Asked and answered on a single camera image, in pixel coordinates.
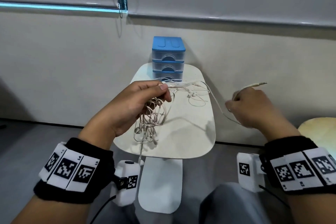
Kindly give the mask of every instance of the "transparent drawer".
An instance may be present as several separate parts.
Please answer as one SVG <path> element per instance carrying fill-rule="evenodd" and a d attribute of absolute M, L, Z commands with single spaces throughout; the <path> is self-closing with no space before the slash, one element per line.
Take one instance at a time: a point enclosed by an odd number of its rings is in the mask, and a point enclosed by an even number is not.
<path fill-rule="evenodd" d="M 153 79 L 158 79 L 164 81 L 168 80 L 176 80 L 176 82 L 182 81 L 183 73 L 169 73 L 169 72 L 153 72 Z"/>
<path fill-rule="evenodd" d="M 153 61 L 175 61 L 175 62 L 184 62 L 185 52 L 157 52 L 152 51 Z"/>
<path fill-rule="evenodd" d="M 155 72 L 183 72 L 184 63 L 153 62 Z"/>

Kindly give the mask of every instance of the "wristband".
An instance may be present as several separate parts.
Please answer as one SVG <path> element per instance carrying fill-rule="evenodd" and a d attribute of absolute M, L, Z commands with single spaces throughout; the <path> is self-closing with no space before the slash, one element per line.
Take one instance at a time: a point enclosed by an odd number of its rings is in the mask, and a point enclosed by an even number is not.
<path fill-rule="evenodd" d="M 114 178 L 113 152 L 77 138 L 56 146 L 34 193 L 43 200 L 90 204 Z"/>
<path fill-rule="evenodd" d="M 336 194 L 336 161 L 324 148 L 303 136 L 287 137 L 265 145 L 260 155 L 274 187 L 286 194 Z"/>

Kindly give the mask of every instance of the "gray floor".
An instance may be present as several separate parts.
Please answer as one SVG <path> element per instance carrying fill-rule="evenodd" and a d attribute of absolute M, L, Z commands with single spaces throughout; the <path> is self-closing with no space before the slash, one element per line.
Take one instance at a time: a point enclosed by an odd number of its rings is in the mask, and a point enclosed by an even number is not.
<path fill-rule="evenodd" d="M 2 223 L 10 223 L 33 195 L 33 187 L 39 180 L 38 173 L 52 150 L 60 141 L 76 137 L 80 129 L 34 125 L 21 122 L 2 122 L 0 130 L 0 216 Z M 137 160 L 137 156 L 112 146 L 115 162 L 122 159 Z M 258 153 L 259 149 L 215 144 L 206 155 L 183 160 L 183 190 L 181 205 L 173 214 L 151 213 L 135 201 L 137 217 L 141 224 L 196 224 L 201 201 L 217 185 L 237 182 L 236 156 L 238 152 Z M 89 220 L 108 199 L 110 186 L 102 190 L 92 204 Z M 275 198 L 260 193 L 263 205 L 273 224 L 292 223 L 289 211 Z M 95 223 L 111 223 L 107 205 Z"/>

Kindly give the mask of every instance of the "leg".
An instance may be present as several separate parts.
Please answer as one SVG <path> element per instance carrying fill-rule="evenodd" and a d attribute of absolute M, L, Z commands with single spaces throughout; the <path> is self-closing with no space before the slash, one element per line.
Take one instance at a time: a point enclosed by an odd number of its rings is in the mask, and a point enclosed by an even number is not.
<path fill-rule="evenodd" d="M 199 224 L 271 224 L 256 193 L 238 183 L 218 186 L 201 203 Z"/>

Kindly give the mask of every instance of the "right hand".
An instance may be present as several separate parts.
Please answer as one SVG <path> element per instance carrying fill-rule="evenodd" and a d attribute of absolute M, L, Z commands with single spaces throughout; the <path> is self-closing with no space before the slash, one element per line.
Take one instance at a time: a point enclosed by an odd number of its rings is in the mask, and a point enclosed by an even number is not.
<path fill-rule="evenodd" d="M 246 88 L 225 106 L 244 127 L 258 129 L 268 141 L 300 135 L 262 90 Z"/>
<path fill-rule="evenodd" d="M 284 119 L 262 90 L 246 88 L 234 100 L 225 103 L 227 109 L 247 128 L 259 129 L 270 120 Z"/>

